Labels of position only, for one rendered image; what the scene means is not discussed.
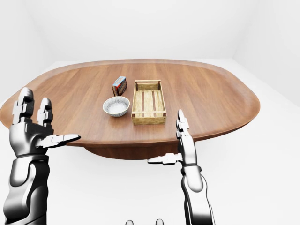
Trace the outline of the round wooden table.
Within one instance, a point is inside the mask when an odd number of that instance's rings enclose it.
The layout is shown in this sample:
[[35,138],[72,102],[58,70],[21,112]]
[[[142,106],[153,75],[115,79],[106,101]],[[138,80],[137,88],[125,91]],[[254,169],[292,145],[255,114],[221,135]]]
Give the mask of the round wooden table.
[[[129,111],[115,118],[103,110],[113,96],[112,84],[125,76]],[[164,124],[134,125],[131,110],[146,109],[134,101],[137,80],[160,80],[166,110]],[[224,135],[248,124],[259,112],[257,96],[229,71],[206,63],[182,60],[108,60],[73,64],[46,72],[27,84],[35,109],[47,97],[52,102],[54,132],[79,134],[73,142],[108,158],[148,159],[177,150],[177,112],[188,120],[195,141]]]

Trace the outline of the wooden slat tray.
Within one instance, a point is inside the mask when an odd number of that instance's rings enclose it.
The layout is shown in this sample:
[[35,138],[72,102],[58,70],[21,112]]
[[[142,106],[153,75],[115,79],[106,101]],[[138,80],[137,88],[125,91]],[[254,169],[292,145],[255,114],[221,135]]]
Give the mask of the wooden slat tray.
[[164,124],[166,115],[161,81],[136,80],[131,113],[133,124]]

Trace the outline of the silver robot left hand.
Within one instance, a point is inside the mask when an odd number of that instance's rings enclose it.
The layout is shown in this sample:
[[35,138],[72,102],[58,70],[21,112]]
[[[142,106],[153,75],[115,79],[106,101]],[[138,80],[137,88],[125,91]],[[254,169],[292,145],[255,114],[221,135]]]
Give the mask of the silver robot left hand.
[[56,148],[80,139],[77,134],[55,135],[51,126],[53,120],[52,103],[43,98],[37,112],[38,123],[33,123],[33,91],[24,87],[15,101],[13,123],[9,131],[9,140],[17,157],[33,154],[45,154],[48,148]]

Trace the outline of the patterned white bowl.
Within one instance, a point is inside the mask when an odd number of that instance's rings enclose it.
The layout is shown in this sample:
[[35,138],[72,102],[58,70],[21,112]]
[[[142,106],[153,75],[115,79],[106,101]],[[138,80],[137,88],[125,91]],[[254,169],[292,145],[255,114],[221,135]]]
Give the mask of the patterned white bowl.
[[115,96],[107,99],[103,104],[103,110],[113,117],[123,116],[129,109],[130,101],[123,96]]

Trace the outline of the printed food box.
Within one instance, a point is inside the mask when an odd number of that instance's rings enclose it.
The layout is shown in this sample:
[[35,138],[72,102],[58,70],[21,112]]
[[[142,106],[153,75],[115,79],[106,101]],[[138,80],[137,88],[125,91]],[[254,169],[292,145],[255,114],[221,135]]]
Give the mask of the printed food box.
[[127,88],[127,81],[125,76],[120,76],[115,82],[112,84],[112,90],[114,96],[121,96],[122,93]]

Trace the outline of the silver robot right hand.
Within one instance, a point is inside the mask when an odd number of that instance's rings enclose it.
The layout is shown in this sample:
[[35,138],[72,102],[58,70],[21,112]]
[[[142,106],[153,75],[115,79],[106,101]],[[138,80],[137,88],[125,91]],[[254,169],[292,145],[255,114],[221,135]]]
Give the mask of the silver robot right hand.
[[181,109],[178,110],[178,119],[176,120],[176,137],[179,140],[178,153],[166,153],[164,156],[158,156],[148,159],[149,164],[173,165],[181,162],[182,166],[197,166],[197,157],[195,143],[188,129],[187,118]]

